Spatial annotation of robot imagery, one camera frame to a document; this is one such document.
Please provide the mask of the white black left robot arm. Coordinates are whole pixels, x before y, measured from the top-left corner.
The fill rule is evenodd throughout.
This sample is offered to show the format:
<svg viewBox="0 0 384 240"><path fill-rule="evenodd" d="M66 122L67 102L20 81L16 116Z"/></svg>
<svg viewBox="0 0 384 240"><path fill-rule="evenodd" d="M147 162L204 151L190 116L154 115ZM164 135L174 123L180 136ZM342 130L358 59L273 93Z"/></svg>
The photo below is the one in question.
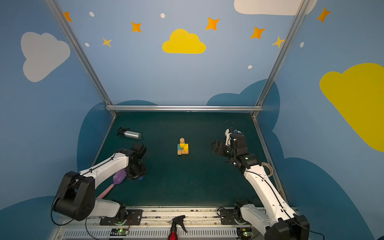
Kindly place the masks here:
<svg viewBox="0 0 384 240"><path fill-rule="evenodd" d="M97 198L97 187L109 177L122 170L129 180L136 180L147 172L140 160L147 148L137 145L131 149L121 149L108 159L79 173L66 173L60 183L51 211L83 221L89 217L104 217L123 225L128 219L126 205L103 198Z"/></svg>

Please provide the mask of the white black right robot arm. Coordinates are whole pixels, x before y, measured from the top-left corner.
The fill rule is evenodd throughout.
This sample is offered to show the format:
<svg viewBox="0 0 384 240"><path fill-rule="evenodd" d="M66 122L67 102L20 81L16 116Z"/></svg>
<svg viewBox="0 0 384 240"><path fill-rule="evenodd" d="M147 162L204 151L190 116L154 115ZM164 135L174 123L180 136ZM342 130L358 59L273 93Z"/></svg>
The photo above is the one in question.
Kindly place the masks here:
<svg viewBox="0 0 384 240"><path fill-rule="evenodd" d="M266 240L308 240L310 224L305 216L299 216L282 198L265 172L262 162L248 149L238 150L233 145L215 141L212 152L229 158L233 165L251 184L265 208L262 213L254 204L237 203L241 220L250 223Z"/></svg>

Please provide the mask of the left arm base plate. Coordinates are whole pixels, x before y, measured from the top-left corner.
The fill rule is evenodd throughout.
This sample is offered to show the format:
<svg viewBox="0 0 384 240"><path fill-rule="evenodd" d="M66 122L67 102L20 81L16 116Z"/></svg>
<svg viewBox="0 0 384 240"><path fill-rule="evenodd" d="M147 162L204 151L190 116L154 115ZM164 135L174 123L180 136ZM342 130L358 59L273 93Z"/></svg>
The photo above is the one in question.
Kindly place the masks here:
<svg viewBox="0 0 384 240"><path fill-rule="evenodd" d="M143 215L142 209L126 209L126 219L119 221L117 218L102 217L100 226L138 226Z"/></svg>

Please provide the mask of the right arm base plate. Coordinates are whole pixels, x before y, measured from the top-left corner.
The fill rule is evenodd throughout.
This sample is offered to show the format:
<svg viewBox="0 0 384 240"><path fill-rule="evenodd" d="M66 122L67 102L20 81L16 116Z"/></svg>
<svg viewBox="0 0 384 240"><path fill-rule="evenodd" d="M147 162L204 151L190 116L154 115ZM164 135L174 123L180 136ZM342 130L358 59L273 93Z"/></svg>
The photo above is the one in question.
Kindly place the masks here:
<svg viewBox="0 0 384 240"><path fill-rule="evenodd" d="M236 214L234 209L219 209L218 215L222 225L250 225L241 218L240 215Z"/></svg>

